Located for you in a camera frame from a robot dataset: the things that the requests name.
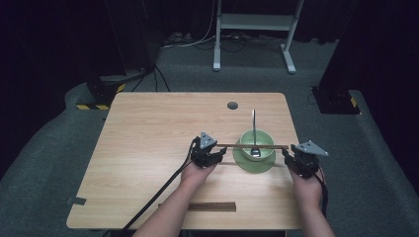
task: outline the hand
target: hand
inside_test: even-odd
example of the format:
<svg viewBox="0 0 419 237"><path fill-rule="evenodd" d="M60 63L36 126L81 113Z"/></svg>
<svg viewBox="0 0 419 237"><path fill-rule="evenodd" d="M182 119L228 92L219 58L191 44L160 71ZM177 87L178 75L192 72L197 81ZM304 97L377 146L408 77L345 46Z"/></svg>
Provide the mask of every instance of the hand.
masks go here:
<svg viewBox="0 0 419 237"><path fill-rule="evenodd" d="M293 178L293 191L299 205L309 205L311 207L319 207L322 199L321 186L315 177L303 179L293 170L289 169ZM322 179L322 173L319 169L317 176Z"/></svg>
<svg viewBox="0 0 419 237"><path fill-rule="evenodd" d="M215 169L215 166L202 169L192 162L182 171L180 186L187 186L193 190L197 190L206 182L207 177Z"/></svg>

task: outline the dark background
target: dark background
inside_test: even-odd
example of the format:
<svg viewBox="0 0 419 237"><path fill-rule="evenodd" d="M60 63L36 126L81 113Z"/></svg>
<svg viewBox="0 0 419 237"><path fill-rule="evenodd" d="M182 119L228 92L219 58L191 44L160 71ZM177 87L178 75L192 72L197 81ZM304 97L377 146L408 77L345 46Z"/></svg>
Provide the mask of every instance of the dark background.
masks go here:
<svg viewBox="0 0 419 237"><path fill-rule="evenodd" d="M159 44L174 32L200 39L209 28L211 1L150 0L144 1L146 8L139 0L126 3L138 10L137 25L113 24L125 20L113 15L117 9L125 10L117 1L1 2L1 175L40 127L64 110L64 95L70 88L131 68L150 69L155 56L148 51L151 43ZM223 9L291 14L294 4L224 0ZM418 10L415 1L306 1L294 36L320 43L340 40L320 85L331 95L362 91L417 192ZM214 27L212 21L209 36ZM148 39L153 30L163 37ZM133 31L139 44L129 42ZM128 55L129 47L121 45L124 40L144 57Z"/></svg>

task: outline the wooden table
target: wooden table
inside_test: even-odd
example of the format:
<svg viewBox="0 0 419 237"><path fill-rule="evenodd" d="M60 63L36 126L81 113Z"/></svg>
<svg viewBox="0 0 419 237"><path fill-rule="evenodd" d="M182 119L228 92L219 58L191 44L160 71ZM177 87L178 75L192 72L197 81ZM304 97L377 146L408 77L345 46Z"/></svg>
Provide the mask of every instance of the wooden table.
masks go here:
<svg viewBox="0 0 419 237"><path fill-rule="evenodd" d="M229 102L238 108L229 109ZM86 202L73 204L68 227L123 228L181 166L192 139L205 131L218 143L235 143L251 129L252 110L257 128L268 131L275 144L299 144L280 93L117 94L77 194ZM252 174L235 165L228 148L225 163L218 164L193 202L235 201L236 211L189 211L183 228L299 229L291 175L281 151L276 152L275 167ZM131 229L139 227L179 181Z"/></svg>

